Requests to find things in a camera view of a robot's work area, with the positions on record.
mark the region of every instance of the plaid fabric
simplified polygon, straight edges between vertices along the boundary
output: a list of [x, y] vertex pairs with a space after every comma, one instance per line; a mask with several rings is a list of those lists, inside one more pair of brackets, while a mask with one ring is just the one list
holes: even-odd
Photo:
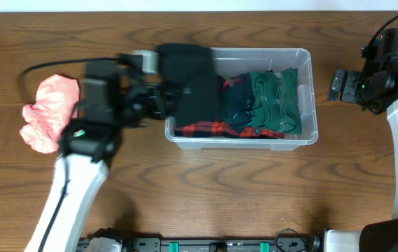
[[225, 122], [198, 122], [174, 130], [177, 137], [229, 137], [229, 138], [257, 138], [257, 139], [282, 139], [284, 134], [269, 129], [246, 127], [237, 133]]

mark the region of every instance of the gray storage box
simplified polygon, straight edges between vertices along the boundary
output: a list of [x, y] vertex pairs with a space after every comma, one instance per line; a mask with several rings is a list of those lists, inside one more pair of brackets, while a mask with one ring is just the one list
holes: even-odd
[[310, 53], [297, 49], [212, 48], [217, 73], [225, 79], [248, 71], [283, 71], [298, 69], [298, 109], [302, 134], [287, 134], [284, 139], [229, 139], [224, 137], [191, 138], [174, 135], [174, 118], [165, 125], [166, 137], [180, 148], [265, 148], [292, 151], [317, 141], [316, 103]]

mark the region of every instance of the green light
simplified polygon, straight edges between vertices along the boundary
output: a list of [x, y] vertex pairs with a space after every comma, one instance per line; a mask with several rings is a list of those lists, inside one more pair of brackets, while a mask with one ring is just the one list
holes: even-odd
[[85, 131], [83, 130], [78, 130], [77, 132], [74, 132], [73, 137], [80, 137], [83, 134], [85, 134]]

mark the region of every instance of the folded clothing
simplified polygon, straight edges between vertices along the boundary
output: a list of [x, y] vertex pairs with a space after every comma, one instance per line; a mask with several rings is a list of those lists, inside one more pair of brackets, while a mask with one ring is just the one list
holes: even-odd
[[237, 133], [226, 122], [198, 122], [185, 127], [177, 127], [174, 129], [176, 137], [228, 137], [228, 138], [243, 138], [243, 139], [282, 139], [284, 134], [281, 132], [274, 132], [269, 129], [257, 129], [253, 127], [246, 127], [243, 131]]
[[228, 123], [237, 133], [252, 124], [255, 96], [249, 73], [226, 80], [223, 84], [221, 100], [220, 119]]
[[71, 110], [79, 100], [76, 79], [54, 75], [39, 85], [34, 105], [23, 107], [28, 123], [20, 130], [26, 144], [40, 153], [57, 151], [57, 140], [70, 120]]
[[221, 108], [220, 88], [212, 51], [199, 45], [166, 43], [158, 46], [158, 71], [164, 83], [183, 90], [173, 116], [179, 127], [213, 121]]
[[301, 134], [297, 106], [297, 69], [281, 72], [250, 72], [255, 102], [253, 127], [287, 134]]

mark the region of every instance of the wood grain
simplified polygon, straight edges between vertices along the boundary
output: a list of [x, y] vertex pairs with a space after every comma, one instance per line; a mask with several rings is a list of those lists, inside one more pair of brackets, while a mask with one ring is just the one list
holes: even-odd
[[[164, 122], [126, 129], [85, 233], [118, 226], [165, 237], [267, 237], [282, 228], [358, 230], [390, 218], [394, 157], [385, 115], [326, 101], [335, 69], [361, 69], [359, 48], [387, 12], [0, 14], [0, 251], [21, 251], [37, 224], [55, 155], [36, 153], [24, 125], [19, 72], [53, 60], [152, 49], [164, 42], [213, 47], [305, 48], [313, 61], [319, 140], [293, 152], [181, 150]], [[81, 65], [31, 73], [27, 89]]]

